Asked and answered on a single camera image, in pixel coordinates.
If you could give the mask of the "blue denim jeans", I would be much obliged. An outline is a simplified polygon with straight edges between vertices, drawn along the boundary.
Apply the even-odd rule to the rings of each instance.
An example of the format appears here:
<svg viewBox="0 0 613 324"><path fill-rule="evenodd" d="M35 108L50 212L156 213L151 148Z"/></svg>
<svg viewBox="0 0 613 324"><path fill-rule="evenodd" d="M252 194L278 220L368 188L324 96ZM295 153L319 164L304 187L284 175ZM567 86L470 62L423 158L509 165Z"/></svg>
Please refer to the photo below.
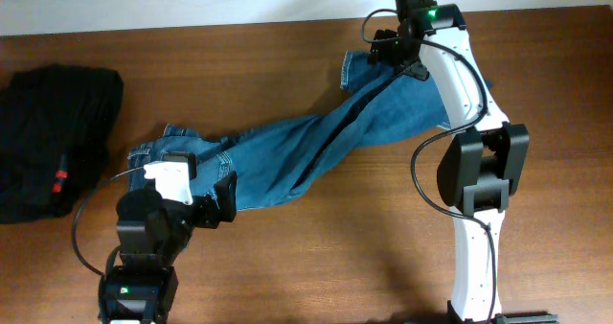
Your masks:
<svg viewBox="0 0 613 324"><path fill-rule="evenodd" d="M236 173L239 210L281 205L304 195L354 149L450 127L433 80L398 76L391 65L370 64L367 58L361 52L345 54L340 86L350 96L327 114L281 120L217 141L167 125L161 138L129 153L129 190L144 188L142 166L171 151L186 151L197 162L197 177L190 183L193 195L211 195L219 180Z"/></svg>

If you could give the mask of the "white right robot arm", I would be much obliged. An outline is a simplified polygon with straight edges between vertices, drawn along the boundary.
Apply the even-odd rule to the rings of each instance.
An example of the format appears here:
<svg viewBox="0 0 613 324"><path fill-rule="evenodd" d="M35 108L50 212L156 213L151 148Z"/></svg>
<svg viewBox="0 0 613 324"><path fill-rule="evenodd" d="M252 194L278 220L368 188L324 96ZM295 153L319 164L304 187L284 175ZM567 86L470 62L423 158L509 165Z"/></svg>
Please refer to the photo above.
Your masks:
<svg viewBox="0 0 613 324"><path fill-rule="evenodd" d="M437 169L441 204L453 219L455 280L447 303L451 323L506 323L498 294L498 254L510 198L529 146L492 98L472 54L465 19L455 4L396 0L399 26L370 39L373 52L408 75L435 83L450 128L422 142L451 140Z"/></svg>

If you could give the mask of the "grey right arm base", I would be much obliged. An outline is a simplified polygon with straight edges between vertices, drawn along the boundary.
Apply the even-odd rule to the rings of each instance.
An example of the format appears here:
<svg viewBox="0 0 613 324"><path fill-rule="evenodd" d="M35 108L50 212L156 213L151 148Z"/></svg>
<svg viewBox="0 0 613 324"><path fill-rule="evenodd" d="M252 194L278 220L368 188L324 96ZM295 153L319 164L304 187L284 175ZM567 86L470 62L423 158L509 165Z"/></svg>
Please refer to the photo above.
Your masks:
<svg viewBox="0 0 613 324"><path fill-rule="evenodd" d="M559 324L556 314L497 314L494 324Z"/></svg>

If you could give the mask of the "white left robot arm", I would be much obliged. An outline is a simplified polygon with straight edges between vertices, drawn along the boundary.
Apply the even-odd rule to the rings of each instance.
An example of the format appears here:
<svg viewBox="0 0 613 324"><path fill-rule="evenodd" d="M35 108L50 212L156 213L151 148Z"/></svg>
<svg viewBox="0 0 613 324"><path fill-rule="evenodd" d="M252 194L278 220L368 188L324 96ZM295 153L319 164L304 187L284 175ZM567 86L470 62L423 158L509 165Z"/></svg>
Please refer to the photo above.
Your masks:
<svg viewBox="0 0 613 324"><path fill-rule="evenodd" d="M191 204L164 199L152 185L124 195L116 206L120 244L109 254L99 285L102 323L166 323L178 288L173 263L196 228L216 229L237 215L237 174Z"/></svg>

